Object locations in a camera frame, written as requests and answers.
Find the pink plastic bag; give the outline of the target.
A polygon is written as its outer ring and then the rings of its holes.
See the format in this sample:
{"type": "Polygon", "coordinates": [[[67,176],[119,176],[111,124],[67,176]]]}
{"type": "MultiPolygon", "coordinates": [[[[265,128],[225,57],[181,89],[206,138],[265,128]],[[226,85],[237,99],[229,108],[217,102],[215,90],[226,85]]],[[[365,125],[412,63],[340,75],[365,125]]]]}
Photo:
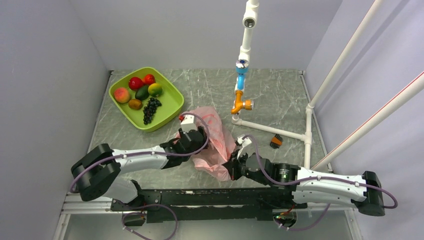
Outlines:
{"type": "Polygon", "coordinates": [[[190,157],[194,168],[210,174],[219,181],[231,180],[228,170],[224,167],[236,147],[231,132],[223,125],[213,106],[200,106],[190,112],[200,116],[209,129],[207,149],[190,157]]]}

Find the brown fake kiwi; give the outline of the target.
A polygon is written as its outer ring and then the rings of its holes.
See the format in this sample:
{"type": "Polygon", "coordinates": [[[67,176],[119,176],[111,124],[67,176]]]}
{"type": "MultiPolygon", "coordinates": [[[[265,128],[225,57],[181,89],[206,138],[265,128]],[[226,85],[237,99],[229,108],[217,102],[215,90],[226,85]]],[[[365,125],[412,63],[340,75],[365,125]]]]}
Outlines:
{"type": "Polygon", "coordinates": [[[128,107],[132,110],[140,110],[143,106],[143,103],[139,99],[131,99],[128,102],[128,107]]]}

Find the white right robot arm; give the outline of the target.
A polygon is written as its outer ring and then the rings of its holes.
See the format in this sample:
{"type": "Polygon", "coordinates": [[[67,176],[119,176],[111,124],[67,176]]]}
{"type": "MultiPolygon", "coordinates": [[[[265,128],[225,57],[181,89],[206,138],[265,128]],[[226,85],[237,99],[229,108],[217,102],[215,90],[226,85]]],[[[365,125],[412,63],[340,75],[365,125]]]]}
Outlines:
{"type": "Polygon", "coordinates": [[[272,163],[253,153],[233,153],[223,166],[231,180],[246,177],[272,188],[276,203],[287,208],[291,204],[324,203],[356,208],[361,214],[383,217],[385,206],[381,182],[375,172],[361,175],[337,175],[318,172],[288,163],[272,163]]]}

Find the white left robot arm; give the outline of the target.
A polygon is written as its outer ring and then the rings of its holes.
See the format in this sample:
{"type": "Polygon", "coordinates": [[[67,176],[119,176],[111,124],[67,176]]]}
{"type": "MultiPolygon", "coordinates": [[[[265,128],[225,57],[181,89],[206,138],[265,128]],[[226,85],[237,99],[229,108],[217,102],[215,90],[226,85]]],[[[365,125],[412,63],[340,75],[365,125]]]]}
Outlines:
{"type": "Polygon", "coordinates": [[[118,150],[107,143],[96,146],[71,167],[71,192],[79,193],[85,202],[108,197],[120,200],[131,210],[139,209],[144,203],[140,185],[118,177],[141,170],[177,167],[207,147],[209,133],[202,126],[178,132],[179,137],[146,149],[118,150]]]}

